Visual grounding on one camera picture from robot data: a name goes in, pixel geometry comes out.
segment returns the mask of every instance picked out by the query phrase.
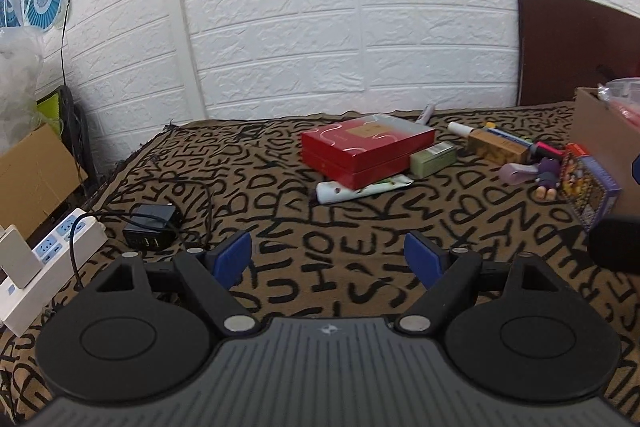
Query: metal screw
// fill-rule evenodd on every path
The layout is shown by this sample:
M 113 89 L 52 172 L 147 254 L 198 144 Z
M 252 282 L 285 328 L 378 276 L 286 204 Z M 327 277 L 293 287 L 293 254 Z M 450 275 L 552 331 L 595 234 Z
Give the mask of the metal screw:
M 422 315 L 407 315 L 400 319 L 400 327 L 404 331 L 426 331 L 431 326 L 431 321 Z
M 249 331 L 255 326 L 255 319 L 249 315 L 231 315 L 225 319 L 223 326 L 234 333 Z

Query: wooden headboard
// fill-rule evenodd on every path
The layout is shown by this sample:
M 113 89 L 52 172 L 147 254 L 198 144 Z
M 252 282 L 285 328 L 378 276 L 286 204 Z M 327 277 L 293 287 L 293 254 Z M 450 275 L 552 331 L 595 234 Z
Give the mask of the wooden headboard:
M 576 87 L 640 76 L 640 18 L 589 0 L 518 0 L 518 7 L 518 105 L 573 100 Z

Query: white plug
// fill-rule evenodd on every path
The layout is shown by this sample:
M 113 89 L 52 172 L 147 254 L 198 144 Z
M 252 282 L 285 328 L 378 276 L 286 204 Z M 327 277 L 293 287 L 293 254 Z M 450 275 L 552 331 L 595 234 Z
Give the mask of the white plug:
M 29 248 L 14 225 L 2 231 L 0 266 L 18 288 L 26 288 L 29 281 L 44 267 L 44 263 Z

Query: plastic bag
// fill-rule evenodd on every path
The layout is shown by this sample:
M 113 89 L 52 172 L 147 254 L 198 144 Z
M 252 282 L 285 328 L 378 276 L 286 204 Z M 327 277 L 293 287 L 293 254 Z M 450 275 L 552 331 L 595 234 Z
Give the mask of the plastic bag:
M 620 78 L 606 86 L 598 84 L 598 98 L 629 124 L 640 127 L 640 78 Z
M 35 96 L 43 48 L 39 28 L 0 28 L 0 154 L 41 122 Z

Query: green box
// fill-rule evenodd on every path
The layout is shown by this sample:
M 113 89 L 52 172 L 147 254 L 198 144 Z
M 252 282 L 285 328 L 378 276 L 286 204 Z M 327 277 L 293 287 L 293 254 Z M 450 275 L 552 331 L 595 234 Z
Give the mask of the green box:
M 411 155 L 411 174 L 418 180 L 431 176 L 456 162 L 456 148 L 440 142 Z

